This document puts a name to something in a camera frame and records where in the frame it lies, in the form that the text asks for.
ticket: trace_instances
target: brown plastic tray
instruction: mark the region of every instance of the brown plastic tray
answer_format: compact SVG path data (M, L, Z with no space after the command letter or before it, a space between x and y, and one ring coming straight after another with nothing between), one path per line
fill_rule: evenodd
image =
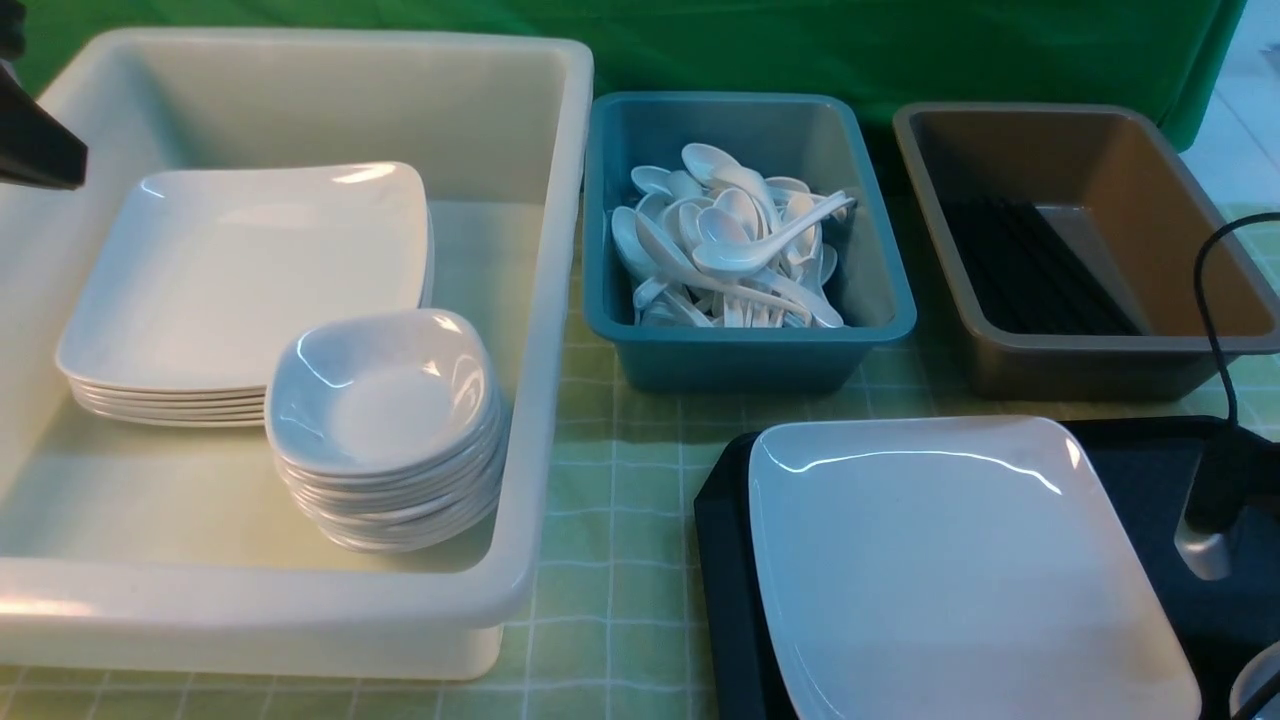
M1174 400L1215 374L1192 290L1225 220L1156 126L1100 105L923 102L893 131L965 331L969 383L1007 400ZM1033 204L1140 336L1016 334L983 314L943 202ZM1234 237L1204 269L1222 348L1280 352L1280 300Z

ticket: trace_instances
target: white plate on black tray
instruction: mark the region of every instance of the white plate on black tray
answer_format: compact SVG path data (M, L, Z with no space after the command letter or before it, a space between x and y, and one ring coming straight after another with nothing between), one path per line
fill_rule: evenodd
M1194 720L1097 474L1051 420L780 425L749 465L768 633L804 720Z

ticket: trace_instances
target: white plastic tub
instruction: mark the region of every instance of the white plastic tub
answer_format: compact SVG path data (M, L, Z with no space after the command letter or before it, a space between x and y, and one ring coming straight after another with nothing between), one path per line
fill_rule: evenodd
M141 29L90 44L41 99L88 143L88 183L0 187L0 662L485 673L538 556L591 73L582 45L516 37ZM421 173L435 304L479 328L513 401L495 518L407 556L326 541L261 429L92 418L52 363L143 176L376 160Z

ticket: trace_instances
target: square white plate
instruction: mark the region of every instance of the square white plate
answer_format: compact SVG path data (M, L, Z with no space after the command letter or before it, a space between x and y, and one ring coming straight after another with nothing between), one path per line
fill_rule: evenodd
M1198 717L1156 593L1057 423L780 425L749 473L765 619L801 719Z
M422 181L401 163L177 170L124 201L58 347L83 383L266 386L315 325L430 302Z

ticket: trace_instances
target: teal plastic bin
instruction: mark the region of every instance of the teal plastic bin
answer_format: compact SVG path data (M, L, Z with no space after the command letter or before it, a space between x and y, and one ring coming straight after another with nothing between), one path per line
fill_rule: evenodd
M635 324L632 283L609 213L634 205L635 165L678 168L689 142L722 147L764 176L858 197L851 222L823 240L840 263L827 283L844 328L650 328ZM620 92L595 101L586 156L582 295L586 323L612 342L627 382L648 392L828 392L876 346L915 327L915 302L847 105L817 95Z

